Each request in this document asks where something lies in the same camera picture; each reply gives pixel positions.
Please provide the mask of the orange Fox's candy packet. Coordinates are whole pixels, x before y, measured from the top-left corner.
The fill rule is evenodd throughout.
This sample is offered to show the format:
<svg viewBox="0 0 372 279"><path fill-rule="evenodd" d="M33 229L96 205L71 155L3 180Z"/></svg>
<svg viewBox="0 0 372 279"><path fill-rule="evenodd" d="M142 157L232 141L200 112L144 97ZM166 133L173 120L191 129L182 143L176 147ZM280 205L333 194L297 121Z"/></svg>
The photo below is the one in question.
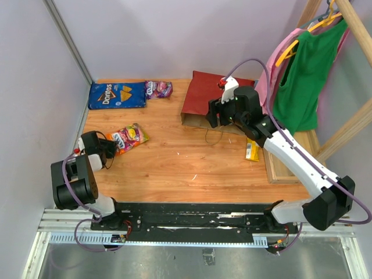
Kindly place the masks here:
<svg viewBox="0 0 372 279"><path fill-rule="evenodd" d="M127 125L113 133L107 134L106 137L116 143L116 155L127 153L149 140L148 134L138 123Z"/></svg>

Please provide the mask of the yellow snack packet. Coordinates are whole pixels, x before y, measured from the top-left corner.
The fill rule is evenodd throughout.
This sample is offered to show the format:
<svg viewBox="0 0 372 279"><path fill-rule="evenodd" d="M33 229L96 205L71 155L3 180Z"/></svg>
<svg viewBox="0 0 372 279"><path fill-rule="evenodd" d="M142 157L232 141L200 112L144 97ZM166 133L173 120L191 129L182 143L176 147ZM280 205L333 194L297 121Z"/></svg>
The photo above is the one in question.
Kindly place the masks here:
<svg viewBox="0 0 372 279"><path fill-rule="evenodd" d="M253 161L253 162L258 162L259 161L259 145L247 138L246 142L246 155L245 159Z"/></svg>

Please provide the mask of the blue Doritos chip bag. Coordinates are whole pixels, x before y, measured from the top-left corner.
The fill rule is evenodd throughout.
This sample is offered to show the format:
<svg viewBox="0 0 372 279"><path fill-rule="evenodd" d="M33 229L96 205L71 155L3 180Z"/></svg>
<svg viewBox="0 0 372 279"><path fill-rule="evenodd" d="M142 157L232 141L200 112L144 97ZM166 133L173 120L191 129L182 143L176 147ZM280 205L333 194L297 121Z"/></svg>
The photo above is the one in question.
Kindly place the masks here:
<svg viewBox="0 0 372 279"><path fill-rule="evenodd" d="M128 109L146 107L145 83L92 83L88 109Z"/></svg>

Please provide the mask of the purple snack packet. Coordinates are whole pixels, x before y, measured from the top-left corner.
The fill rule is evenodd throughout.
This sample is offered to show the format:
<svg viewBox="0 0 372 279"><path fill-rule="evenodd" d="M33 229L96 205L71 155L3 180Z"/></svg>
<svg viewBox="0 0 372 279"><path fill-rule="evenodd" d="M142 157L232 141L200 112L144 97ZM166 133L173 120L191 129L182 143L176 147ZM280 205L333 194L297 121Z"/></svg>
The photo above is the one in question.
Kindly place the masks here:
<svg viewBox="0 0 372 279"><path fill-rule="evenodd" d="M171 82L165 81L146 81L145 82L145 97L150 99L168 98L173 92Z"/></svg>

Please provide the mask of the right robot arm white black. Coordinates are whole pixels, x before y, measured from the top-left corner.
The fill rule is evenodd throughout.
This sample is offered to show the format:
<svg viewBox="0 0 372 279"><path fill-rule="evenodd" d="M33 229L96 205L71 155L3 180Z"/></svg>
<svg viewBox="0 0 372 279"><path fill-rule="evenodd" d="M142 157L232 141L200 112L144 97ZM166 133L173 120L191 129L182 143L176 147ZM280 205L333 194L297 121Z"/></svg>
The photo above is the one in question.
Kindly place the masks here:
<svg viewBox="0 0 372 279"><path fill-rule="evenodd" d="M279 159L310 195L302 201L274 203L263 218L267 231L275 233L290 222L309 223L324 231L351 210L355 182L327 169L287 129L275 126L270 116L262 112L258 93L251 86L237 87L231 91L229 100L210 100L208 106L206 119L213 128L230 124L238 127Z"/></svg>

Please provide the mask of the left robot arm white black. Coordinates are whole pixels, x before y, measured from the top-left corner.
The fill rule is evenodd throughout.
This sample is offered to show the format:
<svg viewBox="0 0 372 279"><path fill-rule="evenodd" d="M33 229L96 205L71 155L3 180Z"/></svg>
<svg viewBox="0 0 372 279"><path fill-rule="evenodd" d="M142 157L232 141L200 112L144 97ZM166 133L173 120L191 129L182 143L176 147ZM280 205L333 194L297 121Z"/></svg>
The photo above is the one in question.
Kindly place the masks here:
<svg viewBox="0 0 372 279"><path fill-rule="evenodd" d="M92 221L101 228L118 230L124 215L117 210L114 198L101 194L94 173L108 169L118 143L100 131L81 134L77 149L66 159L51 164L53 201L60 210L85 209L93 214Z"/></svg>

